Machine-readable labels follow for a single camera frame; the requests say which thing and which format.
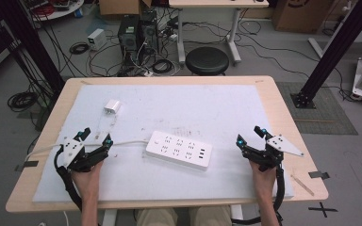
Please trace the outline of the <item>black tape cross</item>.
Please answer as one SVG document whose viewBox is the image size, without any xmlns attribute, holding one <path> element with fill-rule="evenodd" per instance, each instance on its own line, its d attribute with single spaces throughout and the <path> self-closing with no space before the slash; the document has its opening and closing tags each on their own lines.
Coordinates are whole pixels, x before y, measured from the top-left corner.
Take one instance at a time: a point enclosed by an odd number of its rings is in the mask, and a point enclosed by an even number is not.
<svg viewBox="0 0 362 226">
<path fill-rule="evenodd" d="M 319 212 L 322 212 L 323 216 L 325 218 L 328 217 L 328 213 L 331 212 L 331 213 L 337 213 L 338 210 L 335 209 L 335 208 L 328 208 L 328 207 L 325 207 L 324 204 L 322 202 L 320 202 L 320 206 L 319 207 L 308 207 L 308 210 L 309 211 L 319 211 Z"/>
</svg>

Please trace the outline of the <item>round white table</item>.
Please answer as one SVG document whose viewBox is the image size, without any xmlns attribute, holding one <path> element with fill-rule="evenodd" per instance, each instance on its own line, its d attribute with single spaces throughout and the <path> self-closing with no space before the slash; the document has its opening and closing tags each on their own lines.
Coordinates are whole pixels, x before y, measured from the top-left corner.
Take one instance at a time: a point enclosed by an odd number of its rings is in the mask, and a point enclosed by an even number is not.
<svg viewBox="0 0 362 226">
<path fill-rule="evenodd" d="M 20 0 L 32 19 L 48 21 L 60 18 L 81 9 L 84 0 Z"/>
</svg>

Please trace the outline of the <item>person's left hand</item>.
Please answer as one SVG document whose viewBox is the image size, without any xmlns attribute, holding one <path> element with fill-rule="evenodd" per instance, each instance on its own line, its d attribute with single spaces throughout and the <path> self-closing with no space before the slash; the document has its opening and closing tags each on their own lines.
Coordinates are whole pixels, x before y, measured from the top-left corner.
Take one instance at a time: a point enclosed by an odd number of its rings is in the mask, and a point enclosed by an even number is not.
<svg viewBox="0 0 362 226">
<path fill-rule="evenodd" d="M 77 190 L 83 202 L 97 201 L 99 197 L 100 171 L 103 163 L 100 162 L 88 172 L 72 173 Z"/>
</svg>

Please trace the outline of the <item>grey floor mat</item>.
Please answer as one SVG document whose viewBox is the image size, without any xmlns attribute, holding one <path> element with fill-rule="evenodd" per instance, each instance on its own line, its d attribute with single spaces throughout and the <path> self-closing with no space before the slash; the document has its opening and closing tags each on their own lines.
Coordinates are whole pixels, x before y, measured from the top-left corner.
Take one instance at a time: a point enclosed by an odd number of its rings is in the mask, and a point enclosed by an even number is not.
<svg viewBox="0 0 362 226">
<path fill-rule="evenodd" d="M 298 93 L 303 85 L 299 82 L 276 83 L 301 134 L 357 135 L 353 124 L 329 88 L 318 91 L 313 100 L 314 107 L 296 107 L 291 95 Z"/>
</svg>

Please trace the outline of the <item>white power strip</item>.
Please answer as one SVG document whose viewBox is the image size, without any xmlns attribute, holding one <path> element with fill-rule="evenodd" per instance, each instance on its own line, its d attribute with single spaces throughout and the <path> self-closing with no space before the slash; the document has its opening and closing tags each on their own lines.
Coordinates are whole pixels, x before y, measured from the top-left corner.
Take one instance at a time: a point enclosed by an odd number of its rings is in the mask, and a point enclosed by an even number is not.
<svg viewBox="0 0 362 226">
<path fill-rule="evenodd" d="M 212 146 L 186 137 L 154 131 L 146 146 L 146 154 L 172 163 L 207 170 Z"/>
</svg>

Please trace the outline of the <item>person's right hand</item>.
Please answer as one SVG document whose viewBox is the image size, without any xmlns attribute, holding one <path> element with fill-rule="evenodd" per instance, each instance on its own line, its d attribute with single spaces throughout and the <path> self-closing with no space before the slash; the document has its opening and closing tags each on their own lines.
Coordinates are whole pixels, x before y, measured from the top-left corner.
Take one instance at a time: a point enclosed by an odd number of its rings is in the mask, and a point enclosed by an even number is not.
<svg viewBox="0 0 362 226">
<path fill-rule="evenodd" d="M 261 199 L 272 199 L 272 190 L 275 183 L 276 172 L 275 169 L 267 169 L 265 171 L 259 170 L 259 165 L 250 162 L 253 172 L 253 182 L 256 196 Z"/>
</svg>

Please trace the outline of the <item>black aluminium post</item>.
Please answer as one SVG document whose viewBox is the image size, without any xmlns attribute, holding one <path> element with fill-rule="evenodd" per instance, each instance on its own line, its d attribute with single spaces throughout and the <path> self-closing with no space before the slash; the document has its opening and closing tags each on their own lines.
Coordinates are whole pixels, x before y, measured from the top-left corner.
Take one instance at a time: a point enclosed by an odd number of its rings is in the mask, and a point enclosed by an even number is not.
<svg viewBox="0 0 362 226">
<path fill-rule="evenodd" d="M 362 0 L 355 6 L 332 38 L 313 73 L 298 93 L 291 93 L 296 108 L 314 108 L 317 92 L 362 31 Z"/>
<path fill-rule="evenodd" d="M 21 41 L 55 96 L 59 96 L 65 82 L 47 53 L 38 32 L 33 28 L 19 0 L 0 0 L 0 11 L 9 29 Z"/>
</svg>

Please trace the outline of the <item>black round stool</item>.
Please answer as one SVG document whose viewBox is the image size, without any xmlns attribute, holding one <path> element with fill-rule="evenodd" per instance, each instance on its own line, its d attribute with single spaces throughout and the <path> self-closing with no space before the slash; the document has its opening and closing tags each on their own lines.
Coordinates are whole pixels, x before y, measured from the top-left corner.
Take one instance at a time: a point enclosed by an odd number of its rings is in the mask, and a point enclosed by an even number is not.
<svg viewBox="0 0 362 226">
<path fill-rule="evenodd" d="M 198 75 L 224 74 L 229 67 L 229 58 L 225 52 L 214 47 L 199 47 L 186 56 L 187 68 Z"/>
</svg>

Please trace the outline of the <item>white charger plug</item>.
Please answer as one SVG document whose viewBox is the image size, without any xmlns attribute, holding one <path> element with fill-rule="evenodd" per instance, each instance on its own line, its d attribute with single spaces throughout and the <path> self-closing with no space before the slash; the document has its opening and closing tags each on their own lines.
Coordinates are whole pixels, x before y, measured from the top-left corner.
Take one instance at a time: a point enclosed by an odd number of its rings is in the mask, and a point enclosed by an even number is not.
<svg viewBox="0 0 362 226">
<path fill-rule="evenodd" d="M 104 106 L 104 110 L 107 114 L 117 114 L 121 107 L 121 102 L 118 100 L 109 100 Z"/>
</svg>

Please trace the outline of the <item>person's left leg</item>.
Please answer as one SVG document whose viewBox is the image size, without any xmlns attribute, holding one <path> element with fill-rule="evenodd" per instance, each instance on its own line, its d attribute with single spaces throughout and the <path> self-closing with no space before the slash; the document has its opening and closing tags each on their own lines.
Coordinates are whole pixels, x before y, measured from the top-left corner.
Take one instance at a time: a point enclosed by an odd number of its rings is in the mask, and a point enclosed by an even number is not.
<svg viewBox="0 0 362 226">
<path fill-rule="evenodd" d="M 137 226 L 176 226 L 178 215 L 172 208 L 139 210 Z"/>
</svg>

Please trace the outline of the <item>black computer tower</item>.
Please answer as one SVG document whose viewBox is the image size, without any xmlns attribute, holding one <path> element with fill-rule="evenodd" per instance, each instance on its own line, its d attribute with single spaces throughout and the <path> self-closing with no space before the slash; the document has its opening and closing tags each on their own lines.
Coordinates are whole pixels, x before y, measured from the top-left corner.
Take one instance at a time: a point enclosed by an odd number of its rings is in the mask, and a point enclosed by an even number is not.
<svg viewBox="0 0 362 226">
<path fill-rule="evenodd" d="M 154 55 L 158 51 L 157 19 L 155 10 L 147 10 L 140 17 L 142 34 L 144 37 L 145 53 Z"/>
<path fill-rule="evenodd" d="M 124 15 L 118 30 L 118 39 L 122 53 L 129 64 L 137 62 L 137 53 L 140 49 L 138 15 Z"/>
</svg>

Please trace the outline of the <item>person's right leg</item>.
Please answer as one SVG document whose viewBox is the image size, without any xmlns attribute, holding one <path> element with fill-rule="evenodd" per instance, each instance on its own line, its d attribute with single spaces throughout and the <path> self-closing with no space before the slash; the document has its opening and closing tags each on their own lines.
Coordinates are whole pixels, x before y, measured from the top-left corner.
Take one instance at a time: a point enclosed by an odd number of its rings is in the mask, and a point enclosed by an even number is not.
<svg viewBox="0 0 362 226">
<path fill-rule="evenodd" d="M 232 226 L 228 205 L 192 207 L 189 218 L 191 226 Z"/>
</svg>

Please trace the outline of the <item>white-legged wooden desk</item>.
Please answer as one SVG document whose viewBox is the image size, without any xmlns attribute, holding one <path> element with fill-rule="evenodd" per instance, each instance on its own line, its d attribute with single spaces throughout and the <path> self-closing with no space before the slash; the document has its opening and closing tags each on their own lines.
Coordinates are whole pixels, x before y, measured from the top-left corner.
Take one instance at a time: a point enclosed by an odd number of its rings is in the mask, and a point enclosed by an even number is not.
<svg viewBox="0 0 362 226">
<path fill-rule="evenodd" d="M 225 41 L 231 51 L 232 62 L 236 64 L 241 62 L 239 51 L 235 44 L 241 11 L 244 8 L 266 8 L 268 5 L 267 0 L 169 0 L 169 6 L 175 8 L 178 14 L 177 53 L 179 63 L 184 66 L 186 62 L 183 40 L 183 11 L 185 9 L 197 14 L 204 14 L 207 11 L 210 15 L 214 12 L 222 12 L 227 8 L 233 10 L 232 27 L 230 33 L 225 36 Z"/>
</svg>

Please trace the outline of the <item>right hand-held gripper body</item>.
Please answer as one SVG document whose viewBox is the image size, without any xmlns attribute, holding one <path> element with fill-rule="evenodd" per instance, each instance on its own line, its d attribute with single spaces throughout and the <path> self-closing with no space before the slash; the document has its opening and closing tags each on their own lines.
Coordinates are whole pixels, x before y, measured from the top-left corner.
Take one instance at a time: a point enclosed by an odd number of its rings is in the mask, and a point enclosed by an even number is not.
<svg viewBox="0 0 362 226">
<path fill-rule="evenodd" d="M 257 163 L 261 171 L 280 166 L 284 160 L 284 153 L 300 157 L 304 156 L 303 152 L 282 135 L 272 136 L 272 138 L 265 140 L 265 148 L 263 150 L 258 150 L 248 145 L 248 151 L 241 152 L 243 157 Z"/>
</svg>

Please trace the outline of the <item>white foam mat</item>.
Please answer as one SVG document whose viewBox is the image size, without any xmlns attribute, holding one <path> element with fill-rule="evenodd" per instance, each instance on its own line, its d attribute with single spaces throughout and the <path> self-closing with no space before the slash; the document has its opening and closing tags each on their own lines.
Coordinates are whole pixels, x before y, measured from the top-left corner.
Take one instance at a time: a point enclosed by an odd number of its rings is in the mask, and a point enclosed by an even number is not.
<svg viewBox="0 0 362 226">
<path fill-rule="evenodd" d="M 104 106 L 118 100 L 117 114 Z M 90 128 L 91 147 L 110 134 L 114 145 L 100 174 L 103 202 L 251 199 L 252 170 L 238 135 L 263 149 L 255 126 L 269 128 L 253 85 L 87 85 L 80 89 L 57 143 Z M 212 146 L 207 170 L 146 154 L 154 131 Z"/>
</svg>

